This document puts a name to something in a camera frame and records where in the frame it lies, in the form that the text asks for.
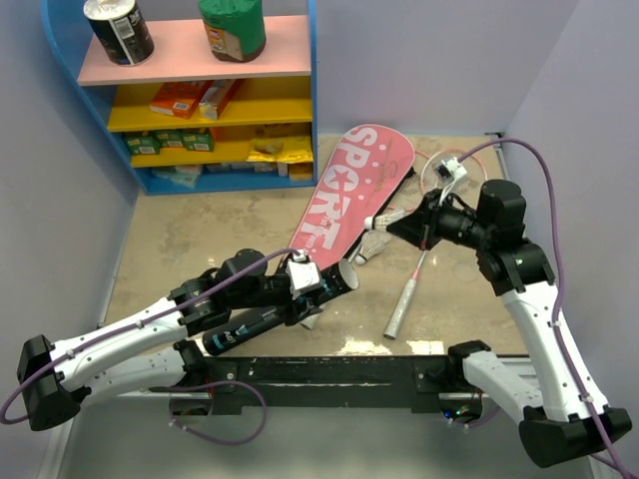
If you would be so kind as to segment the white feather shuttlecock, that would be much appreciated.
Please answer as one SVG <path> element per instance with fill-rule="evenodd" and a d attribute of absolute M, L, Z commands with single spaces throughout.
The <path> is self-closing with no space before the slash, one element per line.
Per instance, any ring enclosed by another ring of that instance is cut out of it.
<path fill-rule="evenodd" d="M 403 219 L 406 214 L 406 210 L 399 209 L 381 215 L 367 217 L 364 220 L 364 228 L 367 231 L 386 231 L 389 225 Z"/>
<path fill-rule="evenodd" d="M 367 231 L 361 239 L 359 249 L 354 257 L 357 265 L 363 265 L 372 257 L 382 253 L 391 240 L 391 235 L 384 231 Z"/>

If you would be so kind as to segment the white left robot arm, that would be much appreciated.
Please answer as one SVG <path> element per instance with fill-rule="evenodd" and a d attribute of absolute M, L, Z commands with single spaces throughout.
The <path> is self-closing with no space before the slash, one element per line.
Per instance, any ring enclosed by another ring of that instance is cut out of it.
<path fill-rule="evenodd" d="M 320 267 L 302 250 L 270 254 L 245 248 L 118 322 L 53 342 L 40 334 L 22 346 L 15 394 L 33 431 L 80 412 L 91 377 L 157 345 L 226 323 L 235 309 L 290 305 L 321 286 Z"/>

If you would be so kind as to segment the black shuttlecock tube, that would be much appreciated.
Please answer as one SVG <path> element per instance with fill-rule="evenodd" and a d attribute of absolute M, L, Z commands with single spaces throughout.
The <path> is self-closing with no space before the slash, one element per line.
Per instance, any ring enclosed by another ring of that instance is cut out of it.
<path fill-rule="evenodd" d="M 354 267 L 341 259 L 321 272 L 321 285 L 292 302 L 245 310 L 229 322 L 202 335 L 204 351 L 218 356 L 281 324 L 293 326 L 309 316 L 319 314 L 322 307 L 341 295 L 358 289 Z"/>

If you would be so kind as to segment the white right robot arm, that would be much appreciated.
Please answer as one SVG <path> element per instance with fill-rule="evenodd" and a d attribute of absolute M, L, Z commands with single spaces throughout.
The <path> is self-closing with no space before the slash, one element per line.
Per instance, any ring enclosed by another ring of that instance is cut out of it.
<path fill-rule="evenodd" d="M 458 392 L 476 386 L 487 393 L 517 424 L 532 462 L 548 468 L 604 450 L 631 430 L 632 421 L 626 409 L 609 404 L 585 366 L 555 306 L 559 290 L 546 254 L 524 235 L 525 209 L 517 184 L 490 180 L 475 209 L 436 189 L 385 229 L 424 251 L 442 240 L 475 251 L 479 271 L 524 340 L 538 385 L 479 342 L 449 348 L 445 381 Z"/>

